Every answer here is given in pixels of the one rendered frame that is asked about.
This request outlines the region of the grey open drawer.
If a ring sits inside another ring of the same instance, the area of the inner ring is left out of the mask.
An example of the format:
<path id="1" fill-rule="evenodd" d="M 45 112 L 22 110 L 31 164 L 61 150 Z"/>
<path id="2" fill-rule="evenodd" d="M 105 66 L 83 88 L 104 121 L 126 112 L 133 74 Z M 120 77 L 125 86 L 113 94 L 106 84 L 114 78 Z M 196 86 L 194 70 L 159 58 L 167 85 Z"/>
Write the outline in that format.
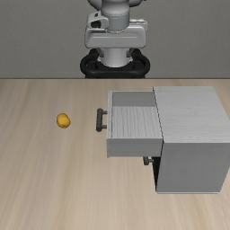
<path id="1" fill-rule="evenodd" d="M 108 109 L 97 110 L 96 131 L 104 128 L 108 157 L 161 155 L 164 138 L 153 91 L 108 91 Z"/>

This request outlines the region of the grey cabinet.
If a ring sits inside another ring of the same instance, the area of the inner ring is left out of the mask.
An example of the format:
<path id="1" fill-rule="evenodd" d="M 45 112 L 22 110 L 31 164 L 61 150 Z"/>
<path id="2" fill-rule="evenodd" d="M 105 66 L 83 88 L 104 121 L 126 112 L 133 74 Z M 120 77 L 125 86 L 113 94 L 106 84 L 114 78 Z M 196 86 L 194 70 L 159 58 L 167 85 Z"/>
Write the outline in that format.
<path id="1" fill-rule="evenodd" d="M 230 119 L 212 86 L 156 86 L 158 193 L 219 193 L 230 168 Z"/>

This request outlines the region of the yellow mango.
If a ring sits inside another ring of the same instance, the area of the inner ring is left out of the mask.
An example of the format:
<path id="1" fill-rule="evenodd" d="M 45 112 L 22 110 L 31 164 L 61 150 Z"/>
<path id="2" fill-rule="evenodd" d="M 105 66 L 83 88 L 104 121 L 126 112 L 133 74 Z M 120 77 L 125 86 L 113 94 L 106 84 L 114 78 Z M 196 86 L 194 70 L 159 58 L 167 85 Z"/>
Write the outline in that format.
<path id="1" fill-rule="evenodd" d="M 57 115 L 57 125 L 60 128 L 68 128 L 70 126 L 70 118 L 65 113 L 59 113 Z"/>

